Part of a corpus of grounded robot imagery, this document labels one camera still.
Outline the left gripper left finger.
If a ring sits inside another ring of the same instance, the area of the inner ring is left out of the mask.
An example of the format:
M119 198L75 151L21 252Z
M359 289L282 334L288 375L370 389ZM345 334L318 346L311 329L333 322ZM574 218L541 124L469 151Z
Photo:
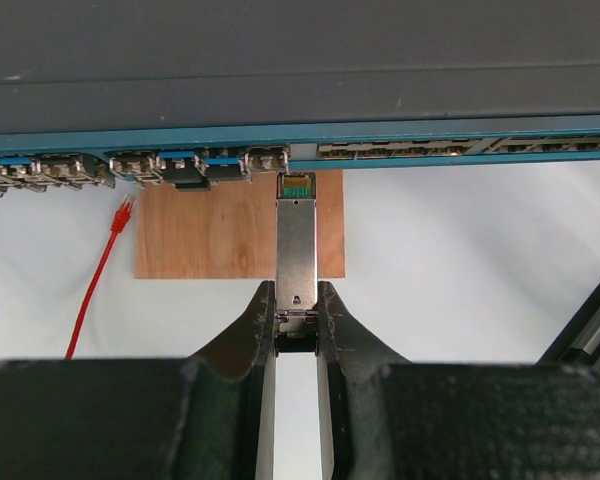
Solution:
M269 479L274 286L189 357L0 360L0 479Z

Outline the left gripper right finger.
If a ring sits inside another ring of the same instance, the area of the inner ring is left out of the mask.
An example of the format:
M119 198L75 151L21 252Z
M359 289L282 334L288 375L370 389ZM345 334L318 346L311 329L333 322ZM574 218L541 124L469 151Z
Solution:
M600 372L412 363L318 286L326 479L600 479Z

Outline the silver SFP module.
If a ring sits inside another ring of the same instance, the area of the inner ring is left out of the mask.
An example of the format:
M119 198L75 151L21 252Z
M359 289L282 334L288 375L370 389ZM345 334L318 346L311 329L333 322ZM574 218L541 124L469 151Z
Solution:
M278 175L275 343L279 353L313 352L316 349L316 200L315 174Z

